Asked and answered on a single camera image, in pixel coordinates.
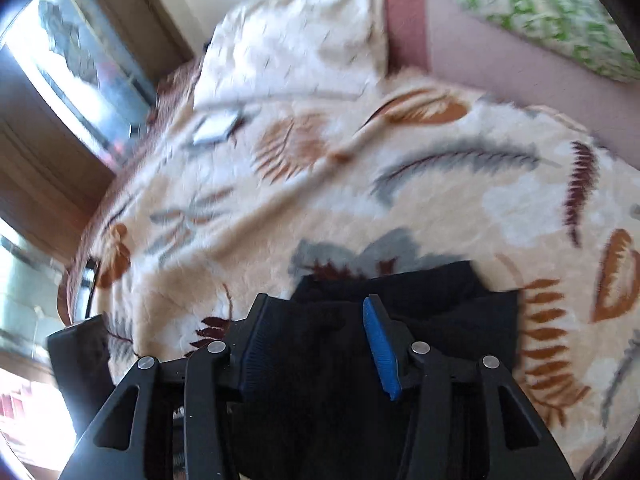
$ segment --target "beige blanket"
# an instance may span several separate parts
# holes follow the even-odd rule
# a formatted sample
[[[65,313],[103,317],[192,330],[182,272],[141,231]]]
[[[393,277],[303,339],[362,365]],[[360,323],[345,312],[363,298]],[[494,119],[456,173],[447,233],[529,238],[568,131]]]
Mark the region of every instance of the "beige blanket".
[[[493,290],[522,288],[516,378],[572,469],[596,478],[640,414],[640,172],[549,110],[385,79],[381,8],[273,0],[216,31],[195,97],[92,247],[111,369],[180,358],[305,274],[469,259]],[[229,102],[243,124],[194,146]]]

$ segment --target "green and white cloth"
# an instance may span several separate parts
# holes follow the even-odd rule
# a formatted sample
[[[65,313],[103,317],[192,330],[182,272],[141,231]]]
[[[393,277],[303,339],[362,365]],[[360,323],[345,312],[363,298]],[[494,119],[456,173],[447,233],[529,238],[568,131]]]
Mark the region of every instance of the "green and white cloth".
[[[599,0],[456,0],[472,13],[590,70],[640,79],[640,64]]]

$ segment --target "black cloth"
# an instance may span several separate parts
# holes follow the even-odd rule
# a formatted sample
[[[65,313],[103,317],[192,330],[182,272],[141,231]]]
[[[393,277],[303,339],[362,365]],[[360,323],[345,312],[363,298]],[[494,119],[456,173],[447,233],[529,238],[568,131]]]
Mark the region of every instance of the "black cloth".
[[[415,397],[382,390],[362,324],[378,294],[416,340],[445,355],[513,367],[517,291],[487,290],[468,262],[373,280],[302,279],[270,298],[243,359],[231,408],[238,471],[252,480],[393,480]]]

